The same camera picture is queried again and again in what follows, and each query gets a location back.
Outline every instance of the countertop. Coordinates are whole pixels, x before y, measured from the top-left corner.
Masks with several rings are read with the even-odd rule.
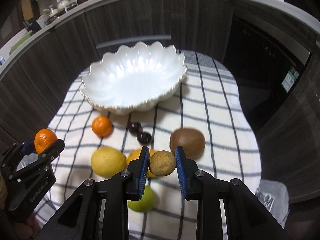
[[[68,12],[67,14],[62,15],[54,22],[52,22],[51,24],[49,24],[39,32],[35,33],[25,43],[19,46],[8,57],[6,62],[0,67],[0,81],[2,80],[3,76],[7,73],[7,71],[10,69],[11,65],[14,64],[16,60],[20,57],[20,55],[22,55],[30,46],[36,43],[39,39],[47,35],[50,32],[50,29],[56,28],[64,24],[70,19],[82,14],[84,11],[89,11],[103,4],[107,4],[115,1],[117,0],[89,0],[85,3],[80,4],[79,6],[72,9],[70,12]],[[260,3],[267,7],[274,8],[275,10],[282,11],[285,14],[288,14],[289,16],[309,26],[310,29],[312,29],[315,33],[320,35],[320,22],[315,17],[301,10],[300,8],[297,8],[291,4],[280,2],[277,0],[247,0],[247,1]]]

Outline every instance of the yellow lemon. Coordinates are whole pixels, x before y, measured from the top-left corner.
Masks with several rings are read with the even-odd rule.
[[[140,156],[140,152],[141,152],[141,148],[132,151],[132,152],[130,153],[130,155],[128,156],[128,158],[127,158],[127,165],[129,165],[129,162],[130,162],[130,161],[133,161],[133,160],[138,159],[139,156]],[[152,156],[154,153],[156,153],[157,151],[150,149],[149,152],[150,152],[149,157],[151,157],[151,156]],[[151,171],[148,169],[147,177],[148,177],[148,178],[155,178],[156,175],[152,174]]]
[[[125,156],[114,148],[103,147],[92,154],[91,167],[95,174],[109,179],[125,170]]]

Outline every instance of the kiwi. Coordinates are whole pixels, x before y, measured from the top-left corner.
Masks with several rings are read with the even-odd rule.
[[[196,160],[204,152],[204,135],[199,130],[193,128],[177,129],[170,136],[170,150],[173,154],[178,146],[183,147],[188,159]]]
[[[158,151],[149,159],[149,169],[156,176],[167,176],[176,168],[176,159],[171,152]]]

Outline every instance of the silver bolt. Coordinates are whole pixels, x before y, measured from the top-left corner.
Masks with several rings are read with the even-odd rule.
[[[128,177],[130,175],[130,171],[124,170],[124,171],[121,171],[120,174],[121,174],[122,177]]]
[[[233,183],[233,185],[239,186],[240,183],[241,183],[241,180],[239,180],[239,179],[233,179],[233,180],[232,180],[232,183]]]
[[[196,175],[197,175],[198,177],[202,177],[202,176],[205,175],[205,172],[204,172],[203,170],[197,170],[197,171],[196,171]]]
[[[86,186],[91,186],[91,185],[93,184],[93,179],[86,179],[86,180],[84,181],[84,184],[85,184]]]

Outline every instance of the white bowl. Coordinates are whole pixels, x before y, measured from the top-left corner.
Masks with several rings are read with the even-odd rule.
[[[148,111],[172,97],[186,73],[184,54],[177,54],[174,46],[138,42],[92,63],[80,93],[98,110],[119,115]]]

